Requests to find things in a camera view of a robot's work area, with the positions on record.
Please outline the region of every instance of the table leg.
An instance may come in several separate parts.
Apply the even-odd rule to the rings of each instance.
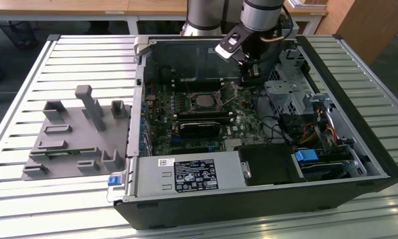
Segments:
[[[128,23],[128,30],[131,32],[131,35],[139,35],[139,16],[127,16],[127,23]]]
[[[307,27],[304,29],[304,35],[315,35],[320,21],[322,21],[322,16],[311,16],[310,17],[310,22],[307,24]]]

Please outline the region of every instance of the green circuit board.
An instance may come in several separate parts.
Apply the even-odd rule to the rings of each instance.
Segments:
[[[231,87],[226,87],[220,92],[220,97],[228,101],[219,109],[231,111],[236,118],[228,124],[222,124],[218,137],[182,139],[175,114],[192,111],[192,96],[211,95],[212,92],[175,93],[166,85],[154,86],[154,90],[147,89],[148,120],[151,122],[151,135],[154,145],[154,155],[172,155],[200,152],[223,152],[234,150],[228,143],[235,145],[264,144],[267,136],[256,117],[254,108],[254,93],[246,88],[235,92]],[[202,111],[216,111],[216,107],[198,108]]]

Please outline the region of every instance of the wooden table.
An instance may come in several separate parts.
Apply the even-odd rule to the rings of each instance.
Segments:
[[[0,0],[0,20],[127,20],[130,0]]]
[[[86,21],[124,20],[139,34],[139,20],[187,19],[188,0],[0,0],[0,20]],[[307,22],[304,34],[315,34],[326,9],[286,6],[296,22]]]
[[[326,9],[294,8],[286,1],[286,7],[296,22],[307,22],[304,34],[315,34],[320,21],[328,15]],[[128,25],[131,34],[139,34],[140,20],[180,20],[187,19],[188,0],[130,0]]]

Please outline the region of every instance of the wooden cabinet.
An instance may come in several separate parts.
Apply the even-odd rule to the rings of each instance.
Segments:
[[[398,0],[330,0],[316,34],[340,34],[371,64],[398,33]]]

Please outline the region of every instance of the workbench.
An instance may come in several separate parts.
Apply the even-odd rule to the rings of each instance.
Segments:
[[[286,6],[296,22],[307,22],[304,34],[315,34],[326,9]],[[188,0],[0,0],[0,20],[15,21],[127,21],[139,35],[140,20],[187,20]]]
[[[332,36],[308,39],[398,163],[398,100],[344,40]],[[80,107],[75,88],[90,84],[100,105],[110,105],[112,100],[132,103],[134,42],[135,36],[128,35],[62,36],[47,41],[0,124],[0,238],[398,236],[398,184],[331,210],[138,231],[107,201],[107,175],[22,181],[22,169],[46,119],[42,109],[47,100],[62,99],[66,107]],[[320,76],[312,74],[312,78],[326,92]]]
[[[186,21],[188,0],[130,0],[127,22],[132,35],[139,34],[138,22],[146,20]],[[286,1],[286,7],[296,22],[306,22],[304,34],[315,34],[320,21],[328,15],[326,9],[294,8]]]

